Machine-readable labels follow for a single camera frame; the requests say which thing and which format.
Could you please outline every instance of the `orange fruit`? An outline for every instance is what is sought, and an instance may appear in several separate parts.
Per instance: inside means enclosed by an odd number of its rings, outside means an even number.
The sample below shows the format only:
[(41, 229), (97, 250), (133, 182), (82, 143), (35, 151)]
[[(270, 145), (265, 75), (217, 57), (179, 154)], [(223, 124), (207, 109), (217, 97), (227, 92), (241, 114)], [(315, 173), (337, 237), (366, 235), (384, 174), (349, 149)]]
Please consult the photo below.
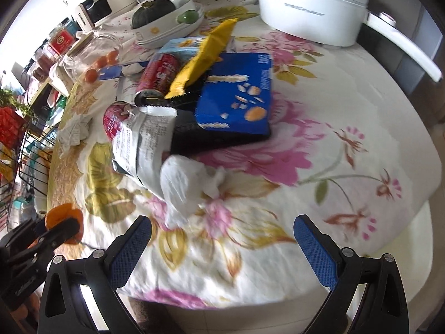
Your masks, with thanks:
[(54, 207), (50, 212), (48, 212), (45, 216), (45, 226), (48, 230), (51, 230), (57, 224), (69, 217), (75, 218), (79, 223), (80, 228), (79, 232), (74, 236), (74, 238), (67, 240), (65, 243), (76, 245), (80, 240), (82, 240), (83, 237), (83, 214), (81, 210), (77, 208), (73, 209), (72, 203), (65, 203), (63, 205)]
[(88, 84), (94, 83), (99, 77), (99, 73), (95, 69), (89, 69), (85, 73), (85, 82)]
[(97, 69), (105, 68), (108, 65), (108, 58), (105, 55), (102, 55), (101, 57), (97, 58), (97, 60), (94, 62), (94, 66)]
[(117, 50), (110, 51), (107, 55), (108, 65), (116, 65), (118, 55), (119, 52)]

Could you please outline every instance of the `kabocha squash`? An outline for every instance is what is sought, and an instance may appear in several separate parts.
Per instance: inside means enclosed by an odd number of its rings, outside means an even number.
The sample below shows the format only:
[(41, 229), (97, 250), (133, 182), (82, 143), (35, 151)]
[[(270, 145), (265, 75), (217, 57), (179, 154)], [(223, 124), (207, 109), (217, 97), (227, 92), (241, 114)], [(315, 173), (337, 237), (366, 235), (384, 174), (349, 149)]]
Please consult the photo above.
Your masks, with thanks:
[(170, 0), (146, 1), (134, 13), (132, 27), (141, 28), (175, 10), (176, 6)]

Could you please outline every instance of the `blue gripper pad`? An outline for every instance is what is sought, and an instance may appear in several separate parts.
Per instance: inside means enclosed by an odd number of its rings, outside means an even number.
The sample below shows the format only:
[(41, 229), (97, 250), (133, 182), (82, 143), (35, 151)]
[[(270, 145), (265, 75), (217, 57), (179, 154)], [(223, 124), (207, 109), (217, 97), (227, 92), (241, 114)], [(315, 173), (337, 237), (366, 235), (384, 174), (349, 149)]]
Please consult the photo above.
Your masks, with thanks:
[(306, 215), (298, 216), (295, 219), (295, 239), (311, 264), (312, 270), (314, 270), (318, 281), (321, 285), (334, 290), (338, 282), (337, 262), (335, 262), (328, 251), (323, 247), (321, 242), (317, 239), (316, 235), (318, 234), (320, 238), (325, 236), (318, 231), (317, 227)]
[(107, 249), (107, 258), (112, 260), (108, 275), (112, 288), (121, 288), (127, 283), (150, 241), (151, 229), (150, 219), (139, 216), (127, 232), (123, 236), (117, 237)]

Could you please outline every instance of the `white bowl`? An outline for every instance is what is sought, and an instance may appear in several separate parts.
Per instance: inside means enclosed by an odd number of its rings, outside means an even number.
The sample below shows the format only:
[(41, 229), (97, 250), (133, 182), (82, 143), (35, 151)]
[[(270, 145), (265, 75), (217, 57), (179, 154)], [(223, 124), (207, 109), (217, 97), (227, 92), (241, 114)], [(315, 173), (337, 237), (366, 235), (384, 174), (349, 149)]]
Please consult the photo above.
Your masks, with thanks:
[(196, 4), (199, 7), (199, 19), (193, 24), (180, 24), (170, 31), (162, 34), (160, 37), (156, 37), (155, 39), (149, 39), (146, 41), (137, 41), (137, 44), (144, 47), (145, 49), (157, 49), (164, 46), (167, 42), (172, 39), (184, 38), (195, 31), (204, 20), (204, 9), (201, 4)]
[(171, 0), (176, 6), (176, 10), (171, 13), (160, 17), (159, 19), (150, 22), (145, 26), (133, 29), (133, 33), (136, 35), (138, 41), (148, 41), (156, 38), (172, 29), (181, 25), (177, 22), (179, 15), (188, 10), (196, 10), (193, 0)]

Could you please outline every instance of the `yellow wrapper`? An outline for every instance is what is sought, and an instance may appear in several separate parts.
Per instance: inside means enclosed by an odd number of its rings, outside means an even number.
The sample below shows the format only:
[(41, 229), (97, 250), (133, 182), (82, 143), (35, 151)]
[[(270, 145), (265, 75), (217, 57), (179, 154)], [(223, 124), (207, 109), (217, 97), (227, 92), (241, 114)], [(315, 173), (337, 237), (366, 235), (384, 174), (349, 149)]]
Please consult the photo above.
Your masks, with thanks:
[(170, 86), (166, 99), (184, 95), (184, 88), (192, 85), (218, 59), (229, 42), (237, 19), (222, 22), (202, 42), (198, 54), (193, 57), (178, 73)]

